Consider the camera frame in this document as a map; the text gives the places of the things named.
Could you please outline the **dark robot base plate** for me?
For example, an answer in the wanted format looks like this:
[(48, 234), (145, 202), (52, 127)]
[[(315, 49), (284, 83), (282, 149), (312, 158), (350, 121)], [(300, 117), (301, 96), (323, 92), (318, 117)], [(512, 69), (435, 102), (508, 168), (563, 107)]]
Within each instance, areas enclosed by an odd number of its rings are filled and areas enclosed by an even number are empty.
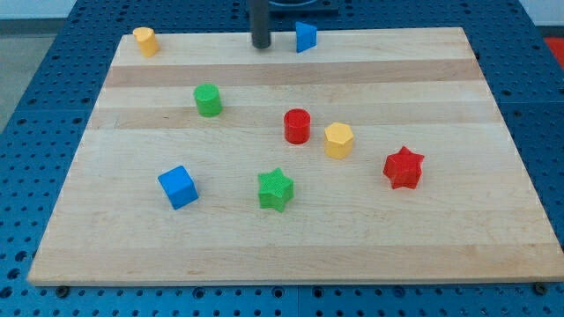
[(269, 12), (272, 15), (281, 14), (338, 14), (340, 2), (338, 0), (269, 0)]

